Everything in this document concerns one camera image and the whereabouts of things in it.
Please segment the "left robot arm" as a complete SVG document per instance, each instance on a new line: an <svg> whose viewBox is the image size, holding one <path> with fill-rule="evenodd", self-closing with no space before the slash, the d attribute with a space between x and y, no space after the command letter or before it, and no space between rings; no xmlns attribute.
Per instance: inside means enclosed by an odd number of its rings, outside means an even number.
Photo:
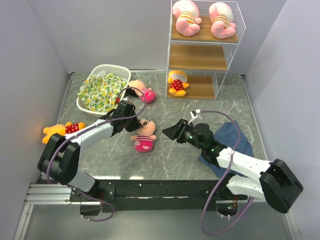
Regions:
<svg viewBox="0 0 320 240"><path fill-rule="evenodd" d="M91 125L67 135L53 134L49 137L37 168L45 174L49 184L58 183L75 188L86 200L96 200L101 195L99 181L79 170L80 154L123 130L138 130L142 124L135 110L132 102L121 100L115 109Z"/></svg>

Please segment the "pink pig plush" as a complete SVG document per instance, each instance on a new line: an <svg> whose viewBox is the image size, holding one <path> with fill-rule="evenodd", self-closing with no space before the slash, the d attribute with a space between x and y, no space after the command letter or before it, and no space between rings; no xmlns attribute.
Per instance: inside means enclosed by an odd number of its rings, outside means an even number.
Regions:
<svg viewBox="0 0 320 240"><path fill-rule="evenodd" d="M172 13L176 19L176 30L186 37L191 37L200 31L200 12L191 0L178 0L172 6Z"/></svg>
<svg viewBox="0 0 320 240"><path fill-rule="evenodd" d="M226 39L236 33L236 24L231 7L224 2L213 3L209 7L211 34L217 39Z"/></svg>

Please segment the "pink striped doll front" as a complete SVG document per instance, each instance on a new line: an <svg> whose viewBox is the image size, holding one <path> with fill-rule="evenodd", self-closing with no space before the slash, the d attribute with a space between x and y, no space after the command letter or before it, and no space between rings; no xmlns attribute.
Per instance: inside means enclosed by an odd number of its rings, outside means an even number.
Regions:
<svg viewBox="0 0 320 240"><path fill-rule="evenodd" d="M136 130L136 135L131 136L134 141L134 148L139 153L150 152L154 147L154 141L157 139L155 133L156 125L149 119L139 120L142 127Z"/></svg>

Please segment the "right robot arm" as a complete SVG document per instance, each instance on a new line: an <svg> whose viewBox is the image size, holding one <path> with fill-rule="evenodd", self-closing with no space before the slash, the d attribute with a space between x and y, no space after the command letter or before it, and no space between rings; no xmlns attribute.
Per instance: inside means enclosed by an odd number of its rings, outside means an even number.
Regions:
<svg viewBox="0 0 320 240"><path fill-rule="evenodd" d="M214 139L206 123L193 125L181 119L162 133L180 144L189 143L199 149L207 163L233 171L218 188L219 195L226 200L234 195L246 195L265 200L274 210L286 214L304 190L283 160L261 160L233 151Z"/></svg>

